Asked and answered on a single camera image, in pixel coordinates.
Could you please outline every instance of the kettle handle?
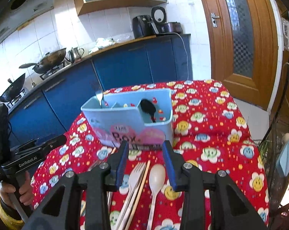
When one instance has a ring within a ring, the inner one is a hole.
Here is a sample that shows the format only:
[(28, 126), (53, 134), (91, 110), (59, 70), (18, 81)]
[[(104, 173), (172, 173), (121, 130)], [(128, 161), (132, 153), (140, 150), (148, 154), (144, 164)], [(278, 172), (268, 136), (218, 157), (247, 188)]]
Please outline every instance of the kettle handle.
[(79, 49), (80, 49), (80, 50), (83, 50), (83, 53), (81, 53), (81, 56), (83, 56), (84, 53), (85, 53), (85, 49), (83, 49), (82, 47), (80, 47)]

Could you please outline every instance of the person's hand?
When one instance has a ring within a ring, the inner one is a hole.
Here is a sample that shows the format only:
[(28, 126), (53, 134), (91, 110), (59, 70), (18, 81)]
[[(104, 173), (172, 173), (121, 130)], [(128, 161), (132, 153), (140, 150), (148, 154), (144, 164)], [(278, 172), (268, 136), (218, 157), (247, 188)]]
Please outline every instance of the person's hand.
[[(32, 193), (32, 187), (30, 185), (31, 179), (28, 171), (25, 172), (25, 177), (26, 177), (25, 183), (20, 187), (19, 193), (21, 195), (20, 202), (23, 203), (25, 206), (28, 206), (31, 205), (31, 203), (33, 202), (34, 195)], [(15, 209), (15, 207), (12, 204), (8, 196), (8, 193), (14, 193), (15, 191), (16, 191), (15, 187), (12, 186), (11, 184), (8, 184), (6, 182), (0, 182), (0, 196), (3, 202), (5, 202), (6, 205), (12, 207), (13, 209)]]

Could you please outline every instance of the frying pan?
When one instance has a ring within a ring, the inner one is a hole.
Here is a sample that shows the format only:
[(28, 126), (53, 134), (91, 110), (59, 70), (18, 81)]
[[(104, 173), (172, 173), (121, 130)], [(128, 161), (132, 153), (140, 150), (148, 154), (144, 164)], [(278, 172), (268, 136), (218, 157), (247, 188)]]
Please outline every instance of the frying pan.
[(25, 73), (18, 77), (15, 82), (13, 82), (7, 89), (4, 91), (2, 96), (0, 96), (0, 102), (7, 103), (12, 101), (16, 96), (20, 94), (20, 91), (23, 88), (25, 82)]
[(33, 67), (33, 70), (36, 73), (43, 74), (52, 69), (55, 66), (58, 66), (66, 56), (66, 48), (57, 50), (52, 53), (47, 53), (38, 63), (27, 63), (20, 65), (19, 68), (28, 68)]

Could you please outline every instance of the floor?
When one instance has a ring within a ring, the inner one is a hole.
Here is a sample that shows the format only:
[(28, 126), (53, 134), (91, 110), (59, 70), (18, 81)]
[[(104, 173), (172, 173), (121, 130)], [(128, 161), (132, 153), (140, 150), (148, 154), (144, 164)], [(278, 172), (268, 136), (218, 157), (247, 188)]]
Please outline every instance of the floor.
[(269, 114), (267, 111), (246, 103), (244, 101), (234, 99), (235, 103), (239, 107), (244, 119), (249, 126), (250, 134), (253, 140), (263, 139), (266, 131), (269, 127)]

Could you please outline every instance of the door lock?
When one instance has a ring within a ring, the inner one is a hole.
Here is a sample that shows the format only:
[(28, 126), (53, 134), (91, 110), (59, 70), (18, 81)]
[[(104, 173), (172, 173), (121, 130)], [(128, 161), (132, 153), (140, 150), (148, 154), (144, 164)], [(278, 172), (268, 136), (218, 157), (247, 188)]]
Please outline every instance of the door lock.
[(212, 19), (213, 27), (217, 27), (216, 19), (220, 19), (220, 16), (216, 16), (215, 13), (211, 13), (211, 19)]

